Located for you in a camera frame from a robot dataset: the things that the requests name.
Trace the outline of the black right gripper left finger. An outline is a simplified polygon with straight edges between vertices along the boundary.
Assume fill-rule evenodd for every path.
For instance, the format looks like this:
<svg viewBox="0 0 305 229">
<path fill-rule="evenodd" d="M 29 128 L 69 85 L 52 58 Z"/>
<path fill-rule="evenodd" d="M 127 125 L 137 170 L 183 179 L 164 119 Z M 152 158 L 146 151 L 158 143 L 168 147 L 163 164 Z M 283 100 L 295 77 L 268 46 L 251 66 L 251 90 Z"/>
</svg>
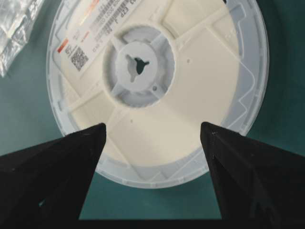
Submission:
<svg viewBox="0 0 305 229">
<path fill-rule="evenodd" d="M 1 228 L 68 229 L 77 223 L 105 143 L 100 123 L 1 156 Z"/>
</svg>

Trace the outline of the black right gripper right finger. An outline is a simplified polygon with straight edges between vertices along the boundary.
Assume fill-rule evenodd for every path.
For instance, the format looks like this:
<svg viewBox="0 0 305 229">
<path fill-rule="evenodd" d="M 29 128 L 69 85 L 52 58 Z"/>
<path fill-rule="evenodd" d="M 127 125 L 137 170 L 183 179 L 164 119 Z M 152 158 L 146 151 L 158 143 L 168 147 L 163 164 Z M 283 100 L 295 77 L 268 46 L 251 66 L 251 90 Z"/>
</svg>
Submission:
<svg viewBox="0 0 305 229">
<path fill-rule="evenodd" d="M 230 228 L 304 228 L 304 156 L 209 122 L 201 124 L 200 140 Z"/>
</svg>

